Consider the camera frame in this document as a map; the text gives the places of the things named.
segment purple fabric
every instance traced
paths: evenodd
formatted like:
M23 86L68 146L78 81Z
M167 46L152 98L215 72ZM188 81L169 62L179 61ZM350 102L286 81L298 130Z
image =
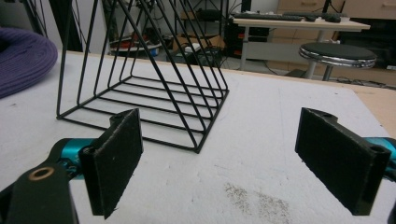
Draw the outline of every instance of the purple fabric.
M46 37L30 31L0 28L0 98L35 85L55 65L58 50Z

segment gray floor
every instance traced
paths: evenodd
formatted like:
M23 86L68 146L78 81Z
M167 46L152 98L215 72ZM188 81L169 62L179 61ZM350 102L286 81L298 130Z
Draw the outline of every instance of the gray floor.
M147 59L145 54L140 54L140 58ZM164 49L159 50L159 54L154 57L156 61L166 62L166 53ZM225 69L232 69L238 70L240 68L241 60L232 57L223 57L223 62L221 68ZM251 61L247 60L245 65L245 70L248 72L255 72L255 73L264 73L264 74L271 74L276 76L284 76L289 71L279 70L279 69L271 69L268 68L267 65L263 61ZM322 76L313 76L315 80L321 80Z

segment stool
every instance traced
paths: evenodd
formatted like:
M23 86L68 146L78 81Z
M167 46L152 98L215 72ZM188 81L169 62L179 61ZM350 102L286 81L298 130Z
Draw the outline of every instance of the stool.
M308 43L300 46L299 54L307 60L325 63L323 81L328 81L333 66L371 68L376 55L368 49L331 43Z

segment desk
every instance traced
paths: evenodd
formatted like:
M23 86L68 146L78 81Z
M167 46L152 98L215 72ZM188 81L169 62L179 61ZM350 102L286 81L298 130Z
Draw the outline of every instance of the desk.
M67 58L69 68L82 62L80 55ZM160 68L166 74L171 66ZM135 69L152 71L146 61ZM59 139L102 133L56 120L59 70L57 63L37 85L0 100L0 189L47 158ZM71 70L65 75L78 79ZM384 111L394 111L395 91L223 73L231 91L201 153L145 142L134 176L107 221L92 216L84 182L71 181L80 223L386 223L396 199L394 183L382 181L370 216L353 217L302 163L294 144L302 106L334 114L361 136L388 136L384 127L394 128L396 122ZM389 131L393 137L394 130Z
M248 33L250 27L265 27L265 28L283 28L283 29L301 29L301 30L319 30L317 41L323 40L324 32L326 31L348 31L360 32L361 30L370 29L369 25L361 24L354 21L333 23L326 21L265 21L265 20L246 20L246 19L233 19L233 23L239 26L245 26L245 36L243 40L241 66L240 69L245 70L245 62L248 54L254 49L260 49L260 52L251 54L251 58L263 60L277 60L277 61L292 61L302 62L298 55L298 48L296 45L275 44L275 43L254 43L254 46L249 47ZM290 54L284 48L294 48L295 53ZM305 73L306 78L312 78L314 74L316 63L310 62L308 70Z

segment triangular wire frame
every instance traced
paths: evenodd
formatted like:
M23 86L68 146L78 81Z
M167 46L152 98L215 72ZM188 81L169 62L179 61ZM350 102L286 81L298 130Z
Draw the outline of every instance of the triangular wire frame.
M134 20L130 14L132 0L127 5L121 0L112 1L111 13L106 21L107 27L113 20L116 9L123 13L119 40L111 45L114 56L106 55L110 29L107 29L106 36L103 36L102 53L100 55L89 54L98 0L92 4L92 20L88 35L86 35L87 41L82 60L79 56L78 60L73 61L75 55L70 52L66 53L69 33L66 31L58 90L57 118L105 130L110 116L138 107L144 140L199 153L229 93L228 86L219 64L216 60L211 60L216 57L212 50L206 53L192 50L192 57L198 66L175 63L155 19L151 16L154 2L140 1L137 19ZM163 6L163 0L156 0L156 3ZM175 14L175 23L181 27L180 35L185 36L188 43L192 44L191 34L188 34L184 26L187 23L193 35L203 36L202 41L211 47L200 24L193 24L196 15L193 15L194 18L188 17L187 21L183 21L178 16L176 1L169 0L168 4L173 10L172 13ZM187 15L189 15L188 11L193 11L189 1L179 0L178 4ZM71 15L72 5L70 1L67 29L71 22L74 22ZM165 15L164 8L159 7L159 10L178 48L183 49L184 46L178 41L175 28ZM142 31L147 27L153 28L170 63L155 61L150 53L152 49L147 45L138 24L143 24ZM120 43L125 41L127 25L133 28L129 38L131 42L127 49L122 49L123 56L120 56ZM203 44L199 44L201 49L204 49ZM148 63L137 60L137 53L131 57L133 50L141 49L147 53ZM188 60L183 50L180 55L185 61ZM214 64L214 66L204 67L203 64ZM76 71L78 78L73 80L71 77L77 76ZM72 93L67 93L66 89L72 90Z

